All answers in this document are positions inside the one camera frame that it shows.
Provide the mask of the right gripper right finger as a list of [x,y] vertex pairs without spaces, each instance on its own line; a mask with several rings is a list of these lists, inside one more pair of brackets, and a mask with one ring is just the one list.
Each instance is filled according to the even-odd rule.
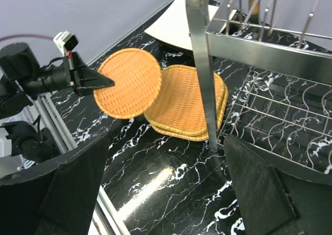
[[246,234],[331,234],[331,175],[226,135]]

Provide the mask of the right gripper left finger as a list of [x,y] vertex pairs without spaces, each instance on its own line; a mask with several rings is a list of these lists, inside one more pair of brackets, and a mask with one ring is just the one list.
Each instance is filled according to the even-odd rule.
[[1,234],[88,234],[108,153],[104,135],[1,178]]

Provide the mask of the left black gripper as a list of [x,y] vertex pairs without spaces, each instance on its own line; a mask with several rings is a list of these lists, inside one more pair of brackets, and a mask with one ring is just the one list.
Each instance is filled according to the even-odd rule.
[[66,51],[63,66],[66,83],[78,96],[91,95],[94,90],[115,85],[112,79],[92,70],[77,52]]

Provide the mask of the round woven bamboo tray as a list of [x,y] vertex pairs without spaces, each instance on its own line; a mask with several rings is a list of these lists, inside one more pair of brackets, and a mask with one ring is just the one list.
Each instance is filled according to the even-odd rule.
[[112,87],[93,91],[97,106],[113,118],[141,115],[156,99],[161,88],[161,67],[148,51],[126,48],[110,55],[98,73],[114,81]]

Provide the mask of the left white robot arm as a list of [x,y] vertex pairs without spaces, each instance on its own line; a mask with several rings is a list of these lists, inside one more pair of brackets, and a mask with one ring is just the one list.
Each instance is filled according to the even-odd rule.
[[[1,118],[20,113],[32,106],[38,96],[71,88],[78,96],[90,95],[96,89],[113,87],[115,82],[90,69],[73,49],[77,42],[60,46],[62,57],[40,66],[27,43],[13,43],[1,49]],[[32,125],[18,121],[3,124],[6,139],[11,141],[11,155],[42,163],[59,155],[49,138],[41,133],[40,117]]]

